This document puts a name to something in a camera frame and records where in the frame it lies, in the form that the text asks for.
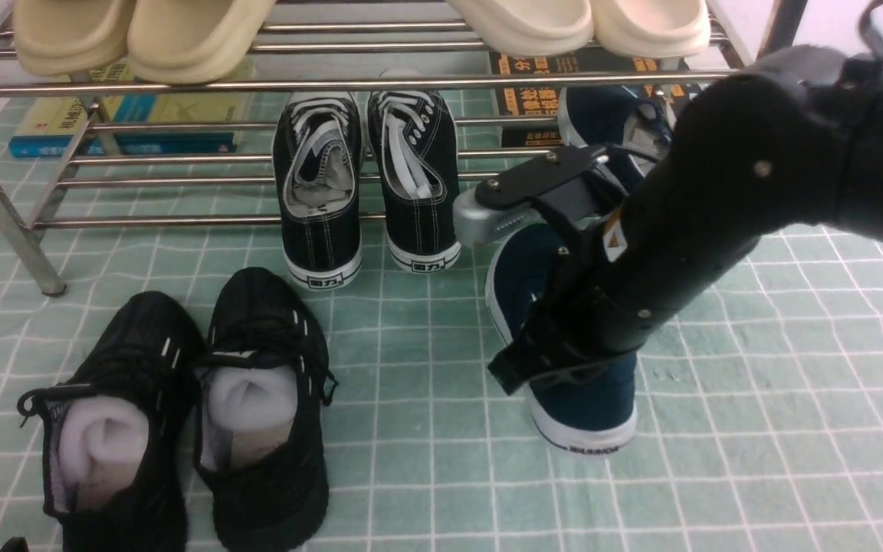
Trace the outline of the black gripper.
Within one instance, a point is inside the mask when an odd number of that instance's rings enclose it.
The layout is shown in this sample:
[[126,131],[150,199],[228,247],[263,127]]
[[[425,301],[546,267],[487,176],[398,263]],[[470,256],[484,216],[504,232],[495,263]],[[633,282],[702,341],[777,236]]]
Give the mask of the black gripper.
[[629,250],[617,179],[599,177],[615,146],[562,146],[487,181],[487,210],[497,214],[493,235],[535,214],[562,242],[553,254],[539,300],[511,343],[488,369],[502,389],[527,383],[579,381],[642,346],[642,326],[631,301],[611,290],[612,270]]

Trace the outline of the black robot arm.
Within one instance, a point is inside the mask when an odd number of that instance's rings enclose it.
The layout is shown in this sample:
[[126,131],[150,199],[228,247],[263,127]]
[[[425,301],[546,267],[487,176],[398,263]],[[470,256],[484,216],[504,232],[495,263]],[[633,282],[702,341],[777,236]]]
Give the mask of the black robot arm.
[[770,233],[827,225],[883,242],[883,34],[868,52],[797,45],[716,80],[669,153],[611,209],[605,146],[562,146],[480,184],[488,211],[534,210],[563,242],[521,332],[488,364],[507,394],[633,356]]

